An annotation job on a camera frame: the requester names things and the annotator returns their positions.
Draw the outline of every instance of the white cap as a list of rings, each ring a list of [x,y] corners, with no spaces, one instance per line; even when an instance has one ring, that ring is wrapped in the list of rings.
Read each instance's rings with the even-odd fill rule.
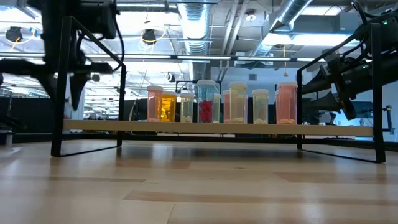
[[[174,91],[163,91],[163,95],[174,95],[177,96],[177,93]]]
[[[280,82],[280,83],[278,83],[278,87],[280,87],[280,86],[294,86],[294,87],[298,87],[297,82],[295,82],[295,81]]]
[[[197,82],[198,85],[213,85],[216,86],[216,82],[214,82],[213,80],[199,80]]]
[[[232,86],[244,86],[244,87],[248,87],[248,84],[246,84],[245,82],[230,82],[230,83],[229,83],[229,87],[231,88]]]
[[[160,91],[163,91],[163,87],[157,86],[157,85],[151,85],[151,86],[148,86],[148,87],[147,87],[147,90],[148,90],[148,91],[149,91],[149,90],[160,90]]]
[[[265,90],[265,89],[260,89],[260,90],[253,90],[252,92],[251,92],[251,94],[263,94],[263,95],[268,95],[268,90]]]
[[[193,94],[193,93],[181,93],[180,97],[181,98],[194,98],[195,94]]]

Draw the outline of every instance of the black metal stand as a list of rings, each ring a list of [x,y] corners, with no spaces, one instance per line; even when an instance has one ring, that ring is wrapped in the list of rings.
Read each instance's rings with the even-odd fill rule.
[[[371,49],[372,49],[372,77],[373,77],[373,141],[374,141],[374,149],[376,152],[376,160],[369,160],[369,159],[361,159],[355,157],[348,157],[348,156],[341,156],[336,154],[330,154],[325,152],[319,151],[311,151],[302,148],[302,137],[299,135],[297,136],[297,149],[301,151],[313,152],[317,154],[324,154],[348,159],[355,159],[359,161],[366,161],[366,162],[376,162],[382,163],[386,161],[386,152],[384,149],[384,139],[382,133],[382,74],[379,73],[381,71],[381,25],[378,23],[372,23],[367,27],[364,27],[361,32],[358,32],[358,35],[364,34],[365,32],[370,33],[371,37]],[[309,66],[317,63],[319,60],[324,58],[327,55],[330,55],[334,51],[338,50],[343,45],[351,42],[356,37],[352,35],[348,39],[346,39],[340,45],[333,47],[328,52],[324,53],[323,55],[317,57],[312,62],[306,64],[306,66],[300,68],[297,71],[297,124],[302,124],[302,71],[308,68]]]
[[[62,35],[60,44],[60,56],[59,56],[59,68],[58,68],[58,81],[57,81],[57,104],[55,106],[55,129],[53,132],[53,139],[51,145],[51,156],[63,157],[72,156],[77,154],[83,154],[87,152],[95,152],[104,149],[111,149],[114,147],[119,147],[122,145],[123,132],[118,132],[117,144],[112,147],[105,147],[101,149],[94,149],[89,151],[74,152],[68,154],[62,154],[62,131],[63,131],[63,115],[64,115],[64,100],[65,90],[67,86],[67,75],[69,67],[69,53],[70,53],[70,38],[72,27],[76,27],[81,30],[91,41],[93,41],[98,47],[105,51],[113,60],[115,60],[121,66],[121,76],[120,76],[120,97],[119,97],[119,120],[123,120],[124,111],[124,88],[126,85],[126,66],[120,59],[115,56],[109,49],[107,49],[97,38],[94,37],[92,33],[89,32],[83,25],[81,25],[74,17],[64,16],[62,18]]]

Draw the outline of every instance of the wooden shelf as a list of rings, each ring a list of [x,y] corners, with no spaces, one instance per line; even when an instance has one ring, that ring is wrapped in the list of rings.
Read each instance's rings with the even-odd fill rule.
[[[283,124],[208,124],[136,121],[65,120],[64,129],[95,131],[155,131],[162,133],[303,134],[319,136],[373,136],[372,127]]]

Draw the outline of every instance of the clear plastic jar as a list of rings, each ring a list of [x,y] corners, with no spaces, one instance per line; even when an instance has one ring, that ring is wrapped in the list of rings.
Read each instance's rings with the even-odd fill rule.
[[[220,122],[220,101],[221,95],[218,93],[214,94],[214,103],[213,103],[213,123]]]
[[[246,88],[245,82],[229,83],[229,90],[231,91],[229,115],[232,124],[244,124],[246,119]]]
[[[198,83],[198,122],[213,122],[213,102],[216,82],[213,80],[199,80]]]
[[[297,82],[278,83],[279,91],[279,124],[296,124]]]
[[[229,109],[230,109],[230,95],[229,95],[230,91],[229,90],[225,90],[223,92],[223,96],[224,96],[224,114],[223,114],[223,118],[224,118],[224,124],[229,124]]]
[[[268,124],[268,90],[253,90],[253,124]]]
[[[248,101],[249,101],[249,96],[247,96],[246,95],[246,102],[245,102],[245,108],[246,108],[246,117],[245,117],[245,120],[244,120],[244,123],[245,124],[247,124],[248,123],[248,114],[249,114],[249,103],[248,103]]]
[[[162,116],[162,94],[163,88],[157,85],[147,87],[147,121],[160,121]]]
[[[192,123],[193,114],[193,98],[194,94],[181,93],[181,122]]]
[[[163,91],[162,95],[162,122],[175,121],[175,105],[177,104],[177,94],[173,91]]]
[[[280,105],[280,102],[279,102],[279,91],[277,90],[277,91],[275,91],[275,117],[276,117],[276,124],[279,124],[279,117],[280,117],[280,115],[279,115],[280,109],[278,108],[279,105]]]

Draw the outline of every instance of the wooden floor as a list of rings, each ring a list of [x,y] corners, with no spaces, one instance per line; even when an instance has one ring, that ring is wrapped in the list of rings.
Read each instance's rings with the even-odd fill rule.
[[[372,164],[293,145],[126,141],[59,159],[50,143],[19,144],[0,149],[0,223],[398,223],[398,153]]]

